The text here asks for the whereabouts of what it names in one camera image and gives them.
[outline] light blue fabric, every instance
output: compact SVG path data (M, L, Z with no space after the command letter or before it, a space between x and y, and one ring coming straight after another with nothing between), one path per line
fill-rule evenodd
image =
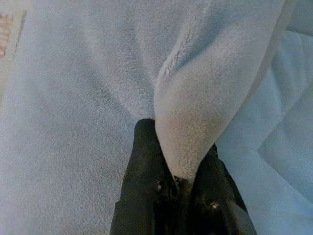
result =
M0 113L0 235L109 234L142 118L191 180L219 137L258 234L310 235L313 6L282 34L294 3L34 1Z

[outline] black device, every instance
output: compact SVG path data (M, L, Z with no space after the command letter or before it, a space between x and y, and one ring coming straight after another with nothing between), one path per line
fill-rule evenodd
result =
M244 201L214 144L193 185L172 176L155 131L142 119L110 235L256 235Z

